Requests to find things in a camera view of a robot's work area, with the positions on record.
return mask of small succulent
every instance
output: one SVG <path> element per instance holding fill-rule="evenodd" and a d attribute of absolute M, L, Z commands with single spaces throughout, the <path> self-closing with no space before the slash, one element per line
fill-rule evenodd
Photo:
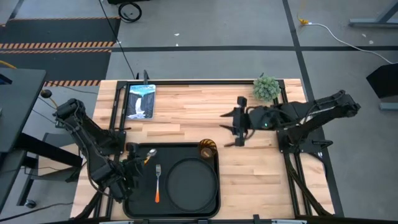
<path fill-rule="evenodd" d="M 279 83 L 275 78 L 263 77 L 262 74 L 253 84 L 253 95 L 258 100 L 270 102 L 279 96 Z"/>

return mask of orange and black striped tape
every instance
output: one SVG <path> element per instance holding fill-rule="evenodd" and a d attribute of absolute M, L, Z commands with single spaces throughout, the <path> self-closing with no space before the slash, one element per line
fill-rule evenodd
<path fill-rule="evenodd" d="M 61 80 L 44 82 L 44 86 L 98 86 L 101 80 Z"/>
<path fill-rule="evenodd" d="M 10 21 L 26 21 L 26 20 L 71 20 L 71 19 L 106 19 L 106 17 L 73 17 L 73 18 L 14 18 Z M 108 19 L 120 19 L 119 16 L 111 16 Z"/>
<path fill-rule="evenodd" d="M 109 52 L 109 49 L 86 49 L 86 50 L 0 50 L 0 54 L 55 54 L 55 53 L 88 53 L 88 52 Z"/>
<path fill-rule="evenodd" d="M 0 43 L 0 49 L 65 49 L 82 47 L 112 47 L 113 41 L 59 42 L 59 43 Z"/>

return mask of concrete floor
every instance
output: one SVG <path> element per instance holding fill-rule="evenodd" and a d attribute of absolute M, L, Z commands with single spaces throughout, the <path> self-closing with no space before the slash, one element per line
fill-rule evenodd
<path fill-rule="evenodd" d="M 390 0 L 306 2 L 300 17 L 328 26 L 337 37 L 351 44 L 398 45 L 398 29 L 347 26 L 349 18 L 376 17 Z M 3 17 L 7 18 L 4 15 L 9 16 L 16 3 L 17 0 L 0 1 L 3 22 Z M 151 0 L 138 4 L 143 10 L 142 19 L 134 24 L 121 24 L 119 39 L 123 47 L 293 46 L 284 5 L 279 0 Z M 104 5 L 108 16 L 117 15 L 115 6 L 109 6 L 106 1 Z M 295 19 L 300 1 L 289 0 L 289 5 Z M 96 16 L 102 16 L 97 0 L 24 0 L 16 15 L 18 18 Z M 301 29 L 296 19 L 294 22 L 301 46 L 341 46 L 325 29 Z M 398 62 L 398 52 L 379 53 Z M 127 52 L 126 56 L 135 72 L 146 69 L 151 78 L 256 78 L 262 72 L 276 78 L 302 77 L 293 51 Z M 374 55 L 352 51 L 304 52 L 303 57 L 316 98 L 344 89 L 362 106 L 356 117 L 336 120 L 324 127 L 326 138 L 334 141 L 329 152 L 345 216 L 398 220 L 398 167 L 395 166 L 398 113 L 379 111 L 379 99 L 365 79 L 386 63 Z M 121 53 L 112 53 L 106 78 L 131 78 Z M 98 91 L 98 87 L 80 89 Z M 52 88 L 52 91 L 58 102 L 73 97 L 82 100 L 92 114 L 95 95 L 61 87 Z M 36 103 L 35 109 L 51 118 L 51 109 L 41 101 Z M 37 138 L 42 138 L 46 132 L 60 131 L 34 113 L 24 129 Z M 17 181 L 23 182 L 24 178 L 21 174 Z M 71 202 L 75 187 L 76 184 L 36 181 L 29 198 L 37 200 L 39 207 Z M 19 191 L 18 187 L 12 190 L 0 218 L 27 210 L 15 206 Z M 70 209 L 71 206 L 54 207 L 7 223 L 66 220 Z"/>

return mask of fork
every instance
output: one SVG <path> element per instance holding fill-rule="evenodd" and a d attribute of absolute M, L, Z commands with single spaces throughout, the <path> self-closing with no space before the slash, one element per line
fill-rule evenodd
<path fill-rule="evenodd" d="M 156 177 L 157 177 L 157 183 L 156 183 L 156 197 L 155 197 L 155 202 L 159 203 L 160 197 L 159 197 L 159 177 L 160 174 L 162 173 L 162 170 L 160 169 L 160 164 L 156 164 Z"/>

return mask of wooden table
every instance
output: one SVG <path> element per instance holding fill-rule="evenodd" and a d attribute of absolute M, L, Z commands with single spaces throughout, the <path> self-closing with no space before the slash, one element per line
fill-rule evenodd
<path fill-rule="evenodd" d="M 286 79 L 289 101 L 305 101 L 299 79 Z M 108 129 L 116 89 L 116 80 L 102 81 L 93 120 Z M 220 157 L 221 209 L 213 219 L 293 218 L 292 202 L 283 155 L 278 150 L 276 133 L 257 131 L 244 147 L 224 148 L 234 141 L 219 124 L 231 125 L 232 118 L 220 118 L 236 106 L 237 96 L 245 96 L 248 106 L 261 105 L 252 97 L 252 85 L 158 85 L 155 115 L 152 120 L 126 121 L 126 142 L 198 142 L 215 141 Z M 122 105 L 123 92 L 119 105 Z M 116 127 L 120 121 L 118 109 Z M 308 188 L 329 212 L 333 213 L 328 184 L 321 162 L 302 154 Z M 303 200 L 297 195 L 303 214 Z M 71 217 L 78 215 L 94 195 L 84 168 L 79 177 Z M 105 215 L 107 197 L 103 197 L 100 216 Z M 122 204 L 113 203 L 112 220 L 127 220 Z"/>

